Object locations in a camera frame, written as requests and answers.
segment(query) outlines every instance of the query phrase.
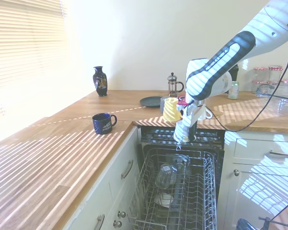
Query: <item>yellow object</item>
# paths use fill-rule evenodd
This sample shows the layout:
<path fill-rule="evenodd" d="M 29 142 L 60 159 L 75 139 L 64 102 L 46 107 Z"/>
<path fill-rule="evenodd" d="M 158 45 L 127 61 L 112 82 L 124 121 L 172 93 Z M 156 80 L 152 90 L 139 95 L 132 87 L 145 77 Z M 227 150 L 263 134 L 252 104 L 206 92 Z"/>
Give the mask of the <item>yellow object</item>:
<path fill-rule="evenodd" d="M 174 122 L 181 119 L 180 111 L 177 110 L 177 98 L 167 98 L 164 101 L 163 119 L 166 121 Z"/>

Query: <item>kitchen cabinet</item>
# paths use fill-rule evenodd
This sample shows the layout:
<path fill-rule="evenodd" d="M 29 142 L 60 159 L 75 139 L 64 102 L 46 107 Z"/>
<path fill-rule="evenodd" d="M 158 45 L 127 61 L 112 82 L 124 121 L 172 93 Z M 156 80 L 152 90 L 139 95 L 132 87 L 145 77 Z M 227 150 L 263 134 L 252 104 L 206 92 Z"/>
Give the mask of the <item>kitchen cabinet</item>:
<path fill-rule="evenodd" d="M 128 200 L 136 188 L 140 173 L 136 153 L 138 141 L 134 127 L 66 223 L 65 230 L 115 229 L 114 221 L 122 222 L 120 229 L 129 229 L 128 217 L 119 218 L 118 211 L 128 212 Z"/>
<path fill-rule="evenodd" d="M 217 229 L 235 230 L 240 218 L 260 229 L 258 217 L 288 205 L 288 134 L 227 132 L 224 150 Z"/>

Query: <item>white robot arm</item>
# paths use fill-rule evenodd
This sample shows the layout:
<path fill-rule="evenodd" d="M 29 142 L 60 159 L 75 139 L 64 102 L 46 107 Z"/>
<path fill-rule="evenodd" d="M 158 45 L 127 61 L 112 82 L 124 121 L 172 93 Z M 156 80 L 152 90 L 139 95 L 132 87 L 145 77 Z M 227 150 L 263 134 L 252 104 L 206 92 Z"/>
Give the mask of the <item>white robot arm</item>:
<path fill-rule="evenodd" d="M 176 124 L 178 142 L 195 139 L 189 133 L 205 114 L 205 99 L 229 90 L 228 73 L 238 62 L 270 52 L 288 41 L 288 0 L 271 0 L 259 13 L 210 60 L 194 59 L 187 67 L 186 102 L 182 121 Z"/>

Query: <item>blue mug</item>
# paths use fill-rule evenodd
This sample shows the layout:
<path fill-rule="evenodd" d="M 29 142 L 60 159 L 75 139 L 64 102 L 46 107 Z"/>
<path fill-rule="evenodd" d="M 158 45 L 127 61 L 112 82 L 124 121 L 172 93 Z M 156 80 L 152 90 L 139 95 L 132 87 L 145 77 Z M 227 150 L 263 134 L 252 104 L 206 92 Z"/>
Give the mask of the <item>blue mug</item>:
<path fill-rule="evenodd" d="M 115 118 L 114 124 L 112 124 L 111 117 Z M 117 117 L 108 113 L 96 114 L 92 117 L 94 129 L 97 134 L 107 134 L 112 131 L 112 127 L 117 123 Z"/>

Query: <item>kitchen counter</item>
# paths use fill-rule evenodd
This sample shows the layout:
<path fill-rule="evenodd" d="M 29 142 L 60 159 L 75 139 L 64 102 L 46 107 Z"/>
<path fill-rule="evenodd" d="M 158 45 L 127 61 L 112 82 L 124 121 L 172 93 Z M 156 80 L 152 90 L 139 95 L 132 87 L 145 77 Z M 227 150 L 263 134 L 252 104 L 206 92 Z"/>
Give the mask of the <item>kitchen counter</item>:
<path fill-rule="evenodd" d="M 139 103 L 145 97 L 166 95 L 167 91 L 109 91 L 107 97 L 98 97 L 93 92 L 52 117 L 64 117 L 66 122 L 70 122 L 73 119 L 92 119 L 91 115 L 108 112 L 135 125 L 175 127 L 175 122 L 163 120 L 159 108 L 145 108 Z M 230 100 L 227 94 L 223 94 L 209 98 L 206 105 L 227 129 L 238 130 L 256 117 L 265 102 L 266 99 L 257 98 L 251 92 L 240 92 L 238 100 Z M 198 128 L 223 129 L 214 117 L 199 121 Z M 276 108 L 268 106 L 246 130 L 288 133 L 288 116 L 277 116 Z"/>
<path fill-rule="evenodd" d="M 132 125 L 172 127 L 159 108 L 139 104 L 166 91 L 94 92 L 66 109 L 45 117 L 0 142 L 0 230 L 61 229 L 80 204 Z M 207 106 L 229 129 L 248 124 L 262 108 L 260 99 L 242 92 L 238 100 L 212 97 Z M 92 115 L 109 112 L 118 123 L 107 135 L 97 135 Z M 215 119 L 199 128 L 222 129 Z M 288 117 L 265 110 L 247 130 L 288 133 Z"/>

